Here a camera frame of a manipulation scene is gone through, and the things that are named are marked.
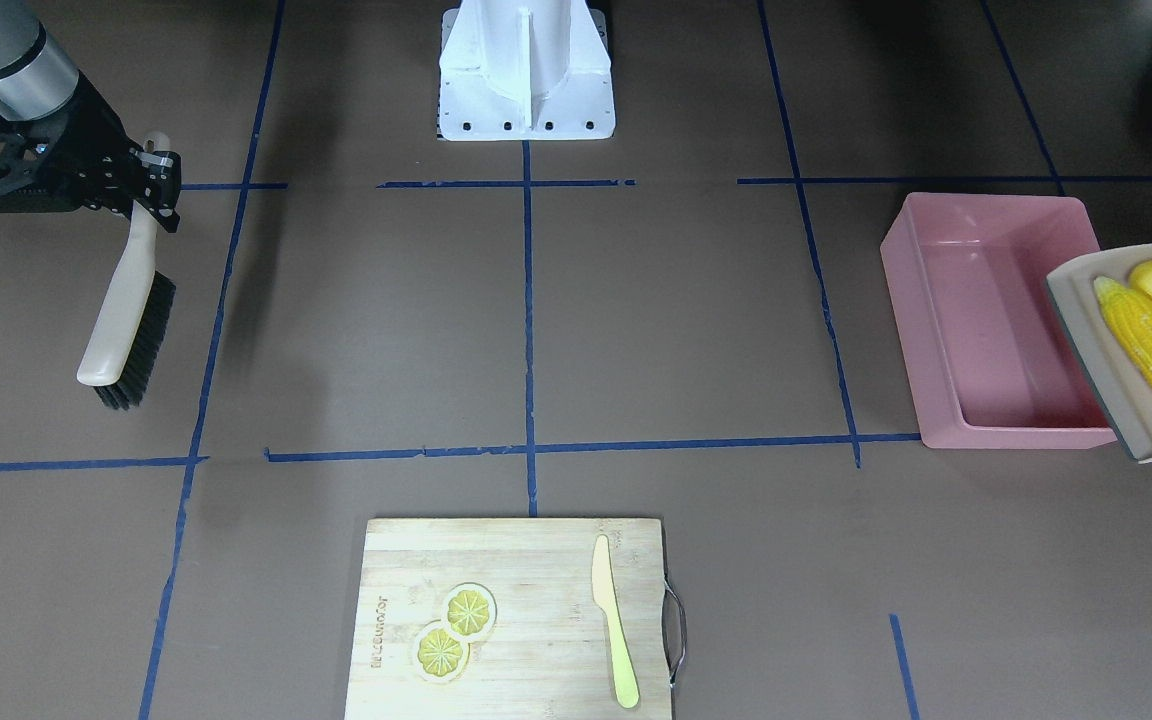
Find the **cutting board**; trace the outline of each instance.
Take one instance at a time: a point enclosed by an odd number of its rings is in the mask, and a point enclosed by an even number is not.
[[[639,681],[616,703],[594,539],[608,537]],[[461,583],[492,592],[492,632],[449,683],[420,677],[414,643]],[[371,520],[362,552],[346,720],[669,720],[659,520]]]

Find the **knife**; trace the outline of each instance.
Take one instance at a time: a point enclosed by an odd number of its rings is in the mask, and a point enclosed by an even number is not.
[[[616,605],[616,585],[612,584],[612,551],[607,536],[598,536],[594,541],[594,562],[591,584],[594,602],[607,615],[607,637],[612,651],[612,680],[616,684],[616,702],[630,708],[639,703],[639,681],[634,675],[630,649],[626,644],[626,629],[621,628],[621,609]]]

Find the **white brush handle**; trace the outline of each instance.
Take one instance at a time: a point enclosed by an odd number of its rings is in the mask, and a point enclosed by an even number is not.
[[[168,150],[168,137],[162,132],[151,132],[146,137],[146,150]],[[131,228],[127,233],[127,247],[109,279],[105,302],[96,317],[88,350],[78,364],[78,382],[84,386],[105,387],[118,382],[131,354],[132,341],[141,328],[141,316],[145,313],[145,301],[154,286],[154,242],[159,223],[154,214],[139,202],[132,200]]]

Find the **pink box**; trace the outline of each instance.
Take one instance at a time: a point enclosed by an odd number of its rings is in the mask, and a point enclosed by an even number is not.
[[[1052,270],[1098,250],[1071,197],[905,197],[882,267],[924,445],[1115,441],[1046,286]]]

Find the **brush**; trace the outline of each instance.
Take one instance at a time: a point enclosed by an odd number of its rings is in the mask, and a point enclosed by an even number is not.
[[[145,147],[150,152],[170,149],[162,132],[151,132]],[[175,285],[156,270],[159,223],[154,215],[132,202],[131,220],[127,247],[78,364],[78,382],[96,388],[96,395],[114,410],[128,410],[145,400],[175,296]]]

